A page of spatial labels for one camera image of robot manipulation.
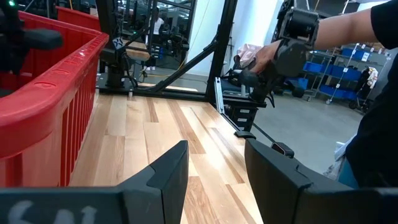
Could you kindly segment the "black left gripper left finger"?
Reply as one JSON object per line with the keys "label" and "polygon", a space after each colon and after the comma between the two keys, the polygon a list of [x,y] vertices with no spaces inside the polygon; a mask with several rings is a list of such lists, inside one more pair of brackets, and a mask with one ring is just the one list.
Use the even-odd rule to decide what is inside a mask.
{"label": "black left gripper left finger", "polygon": [[188,157],[183,140],[115,186],[0,189],[0,224],[179,224]]}

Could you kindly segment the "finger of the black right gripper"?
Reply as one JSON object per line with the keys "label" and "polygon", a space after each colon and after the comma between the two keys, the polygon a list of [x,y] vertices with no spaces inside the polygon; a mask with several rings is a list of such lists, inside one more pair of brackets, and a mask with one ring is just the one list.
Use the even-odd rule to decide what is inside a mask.
{"label": "finger of the black right gripper", "polygon": [[53,50],[63,46],[63,38],[56,30],[26,29],[24,43],[32,49]]}

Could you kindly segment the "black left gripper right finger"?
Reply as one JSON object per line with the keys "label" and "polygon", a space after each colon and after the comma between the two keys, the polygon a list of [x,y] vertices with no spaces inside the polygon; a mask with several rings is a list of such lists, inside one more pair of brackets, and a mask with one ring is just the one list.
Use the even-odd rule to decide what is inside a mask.
{"label": "black left gripper right finger", "polygon": [[398,188],[353,189],[255,139],[244,158],[264,224],[398,224]]}

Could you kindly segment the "person's forearm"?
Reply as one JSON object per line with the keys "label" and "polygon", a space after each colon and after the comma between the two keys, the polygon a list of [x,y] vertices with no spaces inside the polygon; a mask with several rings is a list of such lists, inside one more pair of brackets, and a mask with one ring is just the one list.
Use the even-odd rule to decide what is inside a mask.
{"label": "person's forearm", "polygon": [[357,42],[377,42],[371,24],[371,10],[329,17],[319,22],[316,49]]}

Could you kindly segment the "red plastic bin, plain side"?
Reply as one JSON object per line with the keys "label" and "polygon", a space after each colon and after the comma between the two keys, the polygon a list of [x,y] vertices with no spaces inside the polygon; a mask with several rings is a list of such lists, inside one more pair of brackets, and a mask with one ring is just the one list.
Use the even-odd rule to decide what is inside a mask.
{"label": "red plastic bin, plain side", "polygon": [[60,6],[56,10],[59,21],[101,31],[100,20],[96,16]]}

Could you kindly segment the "red ribbed plastic bin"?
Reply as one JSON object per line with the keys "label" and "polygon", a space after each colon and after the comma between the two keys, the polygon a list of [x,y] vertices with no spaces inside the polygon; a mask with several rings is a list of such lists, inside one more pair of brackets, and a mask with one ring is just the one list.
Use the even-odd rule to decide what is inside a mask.
{"label": "red ribbed plastic bin", "polygon": [[20,13],[28,28],[57,30],[63,45],[31,50],[19,76],[0,75],[0,188],[66,186],[93,110],[107,34]]}

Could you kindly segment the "blue storage bin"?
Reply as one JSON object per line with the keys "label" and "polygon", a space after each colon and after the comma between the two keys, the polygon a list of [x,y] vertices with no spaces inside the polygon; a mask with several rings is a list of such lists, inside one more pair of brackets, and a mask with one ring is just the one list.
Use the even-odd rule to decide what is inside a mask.
{"label": "blue storage bin", "polygon": [[313,73],[323,73],[325,71],[325,65],[313,62],[306,62],[303,66],[303,71]]}
{"label": "blue storage bin", "polygon": [[356,92],[345,88],[335,89],[332,86],[320,85],[319,92],[330,96],[333,95],[334,98],[339,98],[339,99],[346,99],[346,100],[356,99]]}
{"label": "blue storage bin", "polygon": [[353,59],[356,60],[361,60],[366,62],[370,56],[369,52],[363,51],[363,50],[353,50],[353,49],[348,49],[344,48],[341,52],[342,55],[347,56],[347,57],[352,57]]}
{"label": "blue storage bin", "polygon": [[287,78],[285,83],[292,85],[294,88],[301,88],[306,90],[308,87],[308,79],[306,78]]}
{"label": "blue storage bin", "polygon": [[344,80],[358,81],[361,76],[361,71],[334,65],[331,68],[330,75]]}

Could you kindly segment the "black drawer unit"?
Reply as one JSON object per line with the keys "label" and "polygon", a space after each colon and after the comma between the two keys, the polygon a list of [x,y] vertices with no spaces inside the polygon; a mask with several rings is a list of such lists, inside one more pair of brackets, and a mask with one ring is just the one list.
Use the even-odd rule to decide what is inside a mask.
{"label": "black drawer unit", "polygon": [[224,96],[223,117],[237,131],[251,131],[259,108],[265,108],[267,103],[258,103],[240,96]]}

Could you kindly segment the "wooden workbench top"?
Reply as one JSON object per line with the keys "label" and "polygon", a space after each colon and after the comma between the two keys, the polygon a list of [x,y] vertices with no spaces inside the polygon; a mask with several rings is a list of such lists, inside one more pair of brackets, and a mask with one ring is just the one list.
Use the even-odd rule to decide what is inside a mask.
{"label": "wooden workbench top", "polygon": [[150,54],[146,50],[146,45],[141,42],[132,42],[126,47],[126,53],[130,58],[144,62],[150,59]]}

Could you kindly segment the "silver aluminium extrusion bar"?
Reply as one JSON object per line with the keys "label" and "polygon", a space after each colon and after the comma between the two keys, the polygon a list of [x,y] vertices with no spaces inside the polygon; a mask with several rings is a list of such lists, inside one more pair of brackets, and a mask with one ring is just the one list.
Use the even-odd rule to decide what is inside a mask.
{"label": "silver aluminium extrusion bar", "polygon": [[219,114],[224,114],[223,91],[221,87],[220,77],[215,77],[214,86],[215,86],[216,109],[219,112]]}

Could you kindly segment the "person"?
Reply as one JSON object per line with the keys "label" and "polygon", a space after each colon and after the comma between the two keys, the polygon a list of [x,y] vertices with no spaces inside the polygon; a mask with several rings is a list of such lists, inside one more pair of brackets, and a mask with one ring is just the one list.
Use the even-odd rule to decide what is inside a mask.
{"label": "person", "polygon": [[[385,48],[398,48],[398,0],[372,7],[371,24]],[[345,156],[359,187],[398,187],[398,55]]]}
{"label": "person", "polygon": [[[162,29],[164,20],[159,17],[159,8],[156,8],[155,12],[155,22],[154,22],[154,32],[152,36],[152,42],[154,44],[160,44],[160,30]],[[150,61],[150,69],[155,70],[156,58],[152,57]]]}

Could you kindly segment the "black cart with white item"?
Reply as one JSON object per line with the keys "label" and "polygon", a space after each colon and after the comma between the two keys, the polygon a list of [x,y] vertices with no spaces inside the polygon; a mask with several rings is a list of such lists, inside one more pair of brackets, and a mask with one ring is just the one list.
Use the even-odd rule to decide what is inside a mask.
{"label": "black cart with white item", "polygon": [[365,66],[361,72],[354,92],[356,93],[355,99],[349,103],[349,108],[352,110],[360,110],[363,113],[367,112],[372,103],[369,100],[369,94],[376,85],[378,78],[378,71],[374,67]]}

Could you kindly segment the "person's hand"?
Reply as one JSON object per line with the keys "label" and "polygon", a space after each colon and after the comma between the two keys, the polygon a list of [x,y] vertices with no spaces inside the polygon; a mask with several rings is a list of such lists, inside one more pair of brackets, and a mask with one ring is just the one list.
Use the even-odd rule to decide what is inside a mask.
{"label": "person's hand", "polygon": [[250,71],[256,74],[263,72],[268,66],[268,64],[274,59],[274,56],[277,52],[277,49],[279,48],[280,43],[281,40],[278,40],[269,45],[263,46],[263,48],[256,53],[255,56],[256,63],[252,67],[252,69],[250,69]]}

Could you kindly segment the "pink cloth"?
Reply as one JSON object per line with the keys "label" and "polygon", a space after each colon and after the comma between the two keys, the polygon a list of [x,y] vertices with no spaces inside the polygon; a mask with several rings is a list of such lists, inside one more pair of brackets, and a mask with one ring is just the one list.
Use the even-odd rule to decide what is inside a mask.
{"label": "pink cloth", "polygon": [[239,57],[239,64],[241,68],[247,67],[254,59],[258,51],[262,49],[262,46],[244,44],[237,50],[237,56]]}

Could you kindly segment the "black metal station frame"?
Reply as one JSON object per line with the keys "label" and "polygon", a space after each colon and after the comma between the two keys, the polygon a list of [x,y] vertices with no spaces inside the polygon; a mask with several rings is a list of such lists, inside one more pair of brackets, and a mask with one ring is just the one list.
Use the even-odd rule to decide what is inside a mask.
{"label": "black metal station frame", "polygon": [[[174,100],[190,100],[190,101],[203,101],[203,102],[215,102],[215,77],[220,77],[223,59],[226,53],[229,34],[233,26],[233,17],[236,10],[238,0],[224,0],[223,11],[221,15],[220,24],[218,25],[215,37],[207,45],[201,53],[195,56],[193,59],[188,61],[185,65],[180,67],[176,72],[171,74],[165,80],[158,82],[158,84],[150,87],[139,86],[137,79],[129,73],[132,63],[136,60],[130,58],[127,55],[129,68],[122,72],[123,78],[118,78],[111,72],[108,68],[106,62],[102,61],[108,68],[106,73],[101,75],[101,80],[98,81],[97,86],[101,93],[117,93],[122,95],[132,95],[132,96],[148,96],[156,98],[168,98]],[[147,52],[150,54],[154,53],[152,48],[152,36],[154,31],[155,22],[155,7],[161,2],[164,4],[169,4],[175,7],[184,8],[186,10],[193,10],[194,5],[186,5],[184,3],[172,2],[169,0],[148,0],[147,12],[152,14],[145,21],[142,29],[138,33],[131,36],[130,40],[127,41],[127,46],[132,42],[141,42],[146,45]],[[122,15],[118,12],[118,27],[121,28],[121,32],[116,40],[112,41],[113,44],[121,45],[122,33],[123,33],[123,19]],[[189,92],[183,90],[173,90],[169,89],[174,81],[180,78],[182,75],[187,73],[191,68],[204,60],[207,56],[212,55],[213,60],[211,63],[210,74],[208,76],[206,91],[204,93],[199,92]]]}

